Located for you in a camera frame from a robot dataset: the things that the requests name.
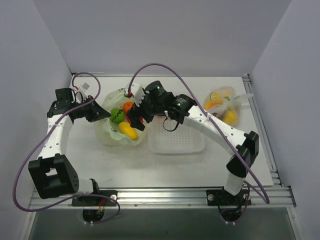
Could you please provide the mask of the yellow fake mango front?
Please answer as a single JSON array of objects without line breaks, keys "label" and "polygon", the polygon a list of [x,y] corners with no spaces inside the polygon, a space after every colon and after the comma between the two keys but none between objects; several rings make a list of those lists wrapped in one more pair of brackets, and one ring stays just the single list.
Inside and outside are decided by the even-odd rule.
[{"label": "yellow fake mango front", "polygon": [[135,129],[132,128],[128,122],[120,122],[118,124],[118,127],[120,129],[120,132],[129,137],[131,140],[136,141],[139,138]]}]

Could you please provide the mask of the green fake fruit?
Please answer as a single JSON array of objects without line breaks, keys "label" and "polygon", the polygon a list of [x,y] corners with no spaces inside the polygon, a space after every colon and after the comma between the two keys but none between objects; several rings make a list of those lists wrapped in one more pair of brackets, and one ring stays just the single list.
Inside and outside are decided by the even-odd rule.
[{"label": "green fake fruit", "polygon": [[115,107],[111,110],[110,120],[113,123],[119,124],[125,120],[125,113],[121,108]]}]

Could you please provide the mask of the orange fake orange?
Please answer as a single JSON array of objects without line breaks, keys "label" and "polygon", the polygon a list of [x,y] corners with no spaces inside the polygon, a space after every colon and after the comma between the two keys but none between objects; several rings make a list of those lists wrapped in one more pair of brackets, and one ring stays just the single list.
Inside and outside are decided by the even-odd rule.
[{"label": "orange fake orange", "polygon": [[127,112],[133,107],[134,102],[127,101],[122,105],[122,111],[127,114]]}]

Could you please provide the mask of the green avocado print plastic bag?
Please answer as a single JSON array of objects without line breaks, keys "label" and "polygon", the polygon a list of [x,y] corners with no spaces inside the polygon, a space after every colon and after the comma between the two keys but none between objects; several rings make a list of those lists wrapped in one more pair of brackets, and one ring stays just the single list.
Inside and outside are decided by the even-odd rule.
[{"label": "green avocado print plastic bag", "polygon": [[[122,109],[123,104],[129,101],[134,102],[134,98],[126,97],[125,89],[120,88],[107,94],[101,106],[111,113],[113,108]],[[119,123],[112,122],[111,117],[97,121],[94,124],[94,132],[97,140],[103,145],[113,147],[120,145],[136,146],[147,136],[149,130],[149,125],[145,120],[143,120],[143,124],[145,125],[144,131],[134,128],[138,135],[137,140],[131,140],[128,136],[122,134],[119,129]]]}]

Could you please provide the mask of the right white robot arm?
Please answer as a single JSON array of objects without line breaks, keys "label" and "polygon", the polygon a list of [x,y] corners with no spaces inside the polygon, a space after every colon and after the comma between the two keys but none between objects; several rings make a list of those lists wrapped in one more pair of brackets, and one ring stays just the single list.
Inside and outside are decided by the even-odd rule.
[{"label": "right white robot arm", "polygon": [[223,186],[222,200],[232,205],[240,198],[240,190],[259,153],[259,135],[238,130],[206,112],[195,99],[186,94],[174,95],[166,91],[160,81],[143,87],[129,83],[124,92],[134,104],[127,112],[132,128],[144,131],[145,124],[155,116],[165,116],[177,125],[190,127],[218,143],[230,155],[226,165],[228,175]]}]

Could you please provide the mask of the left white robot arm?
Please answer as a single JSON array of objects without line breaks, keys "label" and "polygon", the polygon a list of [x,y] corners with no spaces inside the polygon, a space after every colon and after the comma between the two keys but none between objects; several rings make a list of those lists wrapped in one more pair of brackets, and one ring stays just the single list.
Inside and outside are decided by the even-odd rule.
[{"label": "left white robot arm", "polygon": [[55,91],[56,100],[47,113],[49,137],[38,158],[28,163],[28,171],[42,199],[83,195],[83,200],[90,206],[101,201],[98,183],[93,178],[79,178],[66,156],[69,133],[76,119],[85,118],[94,123],[111,116],[87,94],[88,87],[85,83]]}]

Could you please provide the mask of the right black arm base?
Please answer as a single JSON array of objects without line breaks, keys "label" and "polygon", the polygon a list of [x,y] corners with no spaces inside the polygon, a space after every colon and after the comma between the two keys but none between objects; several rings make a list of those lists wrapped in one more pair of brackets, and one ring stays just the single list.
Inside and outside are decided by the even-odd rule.
[{"label": "right black arm base", "polygon": [[237,195],[231,195],[224,189],[208,189],[206,190],[207,205],[216,207],[244,206],[248,193],[248,189],[242,189]]}]

